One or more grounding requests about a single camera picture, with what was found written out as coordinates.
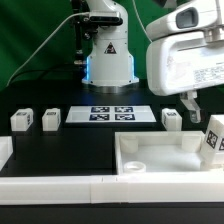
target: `warning label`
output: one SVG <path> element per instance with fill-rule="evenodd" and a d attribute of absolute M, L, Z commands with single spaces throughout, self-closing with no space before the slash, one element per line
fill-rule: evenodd
<path fill-rule="evenodd" d="M 110 42 L 104 54 L 117 54 L 113 44 Z"/>

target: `white tray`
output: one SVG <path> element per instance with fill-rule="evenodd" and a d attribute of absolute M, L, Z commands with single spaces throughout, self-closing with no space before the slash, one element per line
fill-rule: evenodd
<path fill-rule="evenodd" d="M 116 133 L 118 174 L 200 171 L 203 140 L 200 131 Z"/>

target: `white block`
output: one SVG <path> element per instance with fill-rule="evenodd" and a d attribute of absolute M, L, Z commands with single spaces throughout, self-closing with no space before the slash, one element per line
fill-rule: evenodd
<path fill-rule="evenodd" d="M 12 152 L 12 138 L 0 137 L 0 170 L 6 164 Z"/>
<path fill-rule="evenodd" d="M 181 131 L 182 129 L 182 117 L 174 109 L 163 109 L 161 120 L 167 131 Z"/>
<path fill-rule="evenodd" d="M 212 115 L 201 155 L 208 164 L 224 164 L 224 115 Z"/>
<path fill-rule="evenodd" d="M 10 120 L 12 131 L 27 131 L 33 123 L 33 110 L 30 108 L 20 109 Z"/>
<path fill-rule="evenodd" d="M 61 123 L 60 109 L 47 109 L 42 117 L 43 131 L 57 131 Z"/>

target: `white box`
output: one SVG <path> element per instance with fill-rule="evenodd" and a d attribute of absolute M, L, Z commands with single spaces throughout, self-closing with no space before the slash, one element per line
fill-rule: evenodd
<path fill-rule="evenodd" d="M 174 109 L 163 109 L 161 121 L 167 131 L 181 131 L 182 129 L 182 117 Z"/>
<path fill-rule="evenodd" d="M 208 164 L 224 164 L 224 115 L 212 115 L 201 155 Z"/>
<path fill-rule="evenodd" d="M 20 109 L 10 120 L 12 131 L 27 131 L 33 123 L 33 110 L 30 108 Z"/>
<path fill-rule="evenodd" d="M 60 109 L 47 109 L 42 117 L 43 131 L 57 131 L 61 123 Z"/>
<path fill-rule="evenodd" d="M 119 175 L 200 172 L 203 161 L 200 149 L 204 141 L 201 131 L 117 132 L 115 138 Z"/>

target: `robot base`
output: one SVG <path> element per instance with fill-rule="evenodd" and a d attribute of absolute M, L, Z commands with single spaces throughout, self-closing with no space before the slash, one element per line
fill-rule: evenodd
<path fill-rule="evenodd" d="M 124 85 L 124 86 L 96 86 L 93 84 L 83 83 L 83 87 L 85 89 L 89 89 L 91 91 L 98 92 L 98 93 L 111 93 L 111 94 L 123 93 L 130 89 L 137 89 L 138 86 L 139 86 L 138 82 L 131 83 L 131 84 Z"/>

